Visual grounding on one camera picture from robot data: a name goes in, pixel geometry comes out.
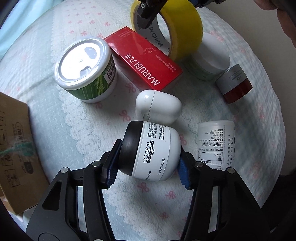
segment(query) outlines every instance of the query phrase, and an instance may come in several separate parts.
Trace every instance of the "white capsule container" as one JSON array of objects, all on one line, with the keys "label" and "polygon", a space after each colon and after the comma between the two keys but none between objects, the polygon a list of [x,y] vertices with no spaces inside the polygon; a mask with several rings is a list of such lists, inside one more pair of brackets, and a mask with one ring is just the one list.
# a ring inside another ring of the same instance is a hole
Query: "white capsule container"
[{"label": "white capsule container", "polygon": [[181,115],[181,112],[181,101],[161,91],[144,90],[136,99],[136,117],[139,121],[170,126]]},{"label": "white capsule container", "polygon": [[129,176],[165,181],[180,161],[181,141],[171,127],[147,121],[131,121],[119,156],[119,170]]}]

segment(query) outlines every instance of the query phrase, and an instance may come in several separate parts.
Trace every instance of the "hair mask jar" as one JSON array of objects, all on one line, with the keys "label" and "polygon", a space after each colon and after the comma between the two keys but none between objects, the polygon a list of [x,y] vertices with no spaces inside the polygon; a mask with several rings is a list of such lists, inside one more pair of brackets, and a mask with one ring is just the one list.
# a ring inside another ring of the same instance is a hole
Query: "hair mask jar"
[{"label": "hair mask jar", "polygon": [[181,141],[171,127],[147,121],[131,121],[119,155],[119,170],[129,176],[165,181],[180,161]]}]

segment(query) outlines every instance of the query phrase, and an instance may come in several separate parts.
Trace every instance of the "packing tape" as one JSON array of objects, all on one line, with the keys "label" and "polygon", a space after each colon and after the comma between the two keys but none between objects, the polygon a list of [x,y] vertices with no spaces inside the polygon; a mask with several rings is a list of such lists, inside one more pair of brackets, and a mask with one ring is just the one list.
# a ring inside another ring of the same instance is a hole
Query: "packing tape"
[{"label": "packing tape", "polygon": [[147,29],[137,23],[136,0],[131,6],[131,23],[134,31],[145,37],[153,45],[178,61],[197,50],[202,41],[202,21],[195,7],[188,0],[168,0],[160,11],[170,33],[170,43],[163,36],[157,17]]}]

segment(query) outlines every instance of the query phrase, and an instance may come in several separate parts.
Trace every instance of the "fabric surface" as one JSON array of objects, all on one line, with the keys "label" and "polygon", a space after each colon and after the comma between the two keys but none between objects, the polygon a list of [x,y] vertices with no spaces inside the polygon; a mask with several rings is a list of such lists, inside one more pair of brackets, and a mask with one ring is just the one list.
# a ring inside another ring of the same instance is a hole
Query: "fabric surface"
[{"label": "fabric surface", "polygon": [[20,0],[0,29],[0,60],[22,32],[63,0]]},{"label": "fabric surface", "polygon": [[[131,27],[133,0],[66,0],[35,21],[12,45],[0,62],[0,91],[26,102],[34,141],[45,173],[51,181],[62,167],[83,168],[122,139],[135,120],[139,91],[118,70],[112,94],[96,104],[83,103],[55,82],[53,67],[60,53],[85,36],[106,37]],[[198,9],[204,32],[229,48],[231,66],[240,64],[253,89],[233,104],[226,104],[212,82],[199,81],[180,63],[184,73],[171,94],[183,104],[172,125],[185,151],[197,159],[198,124],[233,120],[236,159],[233,167],[262,206],[281,170],[285,128],[281,107],[268,76],[244,39],[216,14]],[[162,21],[164,35],[168,31]],[[82,192],[79,190],[82,229]],[[104,191],[109,219],[120,240],[175,240],[181,235],[192,192],[175,173],[165,182],[149,182],[118,173]]]}]

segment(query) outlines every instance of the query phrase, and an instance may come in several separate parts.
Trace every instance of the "wall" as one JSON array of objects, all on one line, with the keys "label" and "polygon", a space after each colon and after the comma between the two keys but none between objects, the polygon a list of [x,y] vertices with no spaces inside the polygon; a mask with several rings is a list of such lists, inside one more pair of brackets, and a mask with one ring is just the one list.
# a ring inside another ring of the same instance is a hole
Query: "wall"
[{"label": "wall", "polygon": [[281,173],[296,168],[296,49],[283,33],[276,10],[264,11],[253,0],[211,3],[210,10],[232,26],[261,60],[281,102],[287,148]]}]

